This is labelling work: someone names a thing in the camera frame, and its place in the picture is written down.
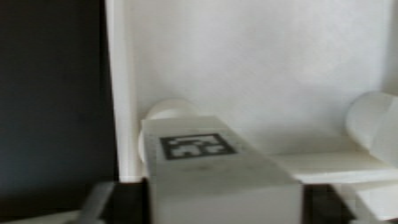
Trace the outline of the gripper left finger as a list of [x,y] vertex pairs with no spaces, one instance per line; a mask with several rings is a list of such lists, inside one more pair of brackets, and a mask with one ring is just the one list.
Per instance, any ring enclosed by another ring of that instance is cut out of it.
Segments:
[[73,224],[149,224],[145,182],[94,186]]

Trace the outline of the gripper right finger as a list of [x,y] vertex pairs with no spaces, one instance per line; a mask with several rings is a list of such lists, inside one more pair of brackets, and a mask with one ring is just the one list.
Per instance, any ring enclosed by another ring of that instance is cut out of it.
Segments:
[[350,224],[355,215],[328,184],[304,186],[302,224]]

